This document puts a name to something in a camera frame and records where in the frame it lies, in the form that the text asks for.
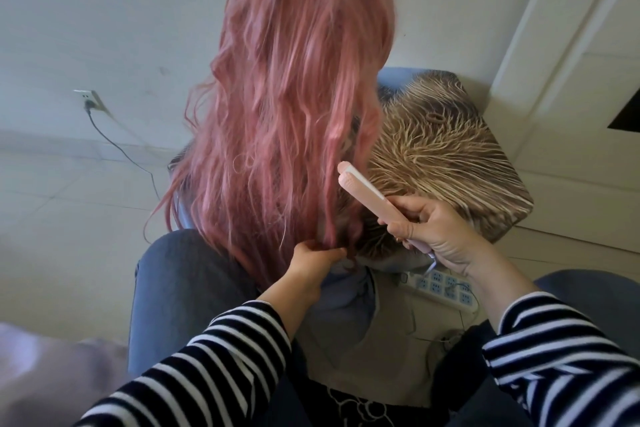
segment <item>white wall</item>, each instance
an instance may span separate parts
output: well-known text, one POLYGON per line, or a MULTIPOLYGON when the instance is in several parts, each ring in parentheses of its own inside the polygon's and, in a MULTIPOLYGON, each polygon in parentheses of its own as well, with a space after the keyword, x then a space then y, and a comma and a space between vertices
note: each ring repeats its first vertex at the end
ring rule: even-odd
MULTIPOLYGON (((225 0, 0 0, 0 130, 96 139, 73 89, 95 89, 114 140, 179 148, 225 0)), ((484 105, 528 0, 398 0, 390 66, 455 71, 484 105)))

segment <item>purple fabric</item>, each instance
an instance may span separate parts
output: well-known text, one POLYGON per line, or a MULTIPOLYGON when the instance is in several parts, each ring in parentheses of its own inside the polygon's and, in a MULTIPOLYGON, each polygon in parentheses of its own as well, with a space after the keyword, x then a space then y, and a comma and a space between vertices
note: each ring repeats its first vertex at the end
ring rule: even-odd
POLYGON ((0 427, 71 425, 129 380, 125 346, 0 323, 0 427))

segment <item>hand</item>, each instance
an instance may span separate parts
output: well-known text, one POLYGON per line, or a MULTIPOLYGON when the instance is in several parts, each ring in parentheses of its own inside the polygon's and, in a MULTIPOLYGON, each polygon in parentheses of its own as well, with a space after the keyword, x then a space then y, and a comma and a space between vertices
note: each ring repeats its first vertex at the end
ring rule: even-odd
POLYGON ((331 266, 347 256, 346 248, 321 250, 313 241, 298 243, 293 249, 289 269, 283 279, 293 287, 303 287, 311 303, 320 299, 320 285, 331 270, 331 266))
POLYGON ((388 223, 387 231, 401 239, 416 239, 427 243, 444 266, 462 275, 468 266, 492 253, 493 246, 478 235, 450 204, 420 196, 388 196, 411 223, 388 223))

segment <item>mannequin head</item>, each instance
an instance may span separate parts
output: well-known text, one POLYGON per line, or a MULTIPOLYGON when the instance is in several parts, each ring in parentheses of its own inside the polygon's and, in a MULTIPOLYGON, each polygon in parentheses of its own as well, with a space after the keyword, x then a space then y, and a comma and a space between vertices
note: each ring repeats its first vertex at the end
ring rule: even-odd
POLYGON ((366 168, 394 27, 393 0, 227 0, 211 77, 189 95, 195 138, 161 202, 167 222, 177 220, 174 193, 188 190, 203 237, 263 287, 297 242, 345 245, 336 165, 366 168))

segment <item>baseboard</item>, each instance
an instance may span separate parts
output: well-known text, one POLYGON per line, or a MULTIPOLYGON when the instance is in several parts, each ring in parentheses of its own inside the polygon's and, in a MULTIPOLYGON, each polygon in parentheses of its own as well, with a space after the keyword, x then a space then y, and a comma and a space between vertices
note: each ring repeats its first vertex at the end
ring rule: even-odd
MULTIPOLYGON (((167 165, 180 149, 118 144, 134 162, 149 165, 167 165)), ((29 152, 97 160, 127 161, 118 149, 108 142, 31 135, 11 130, 0 130, 0 150, 29 152)))

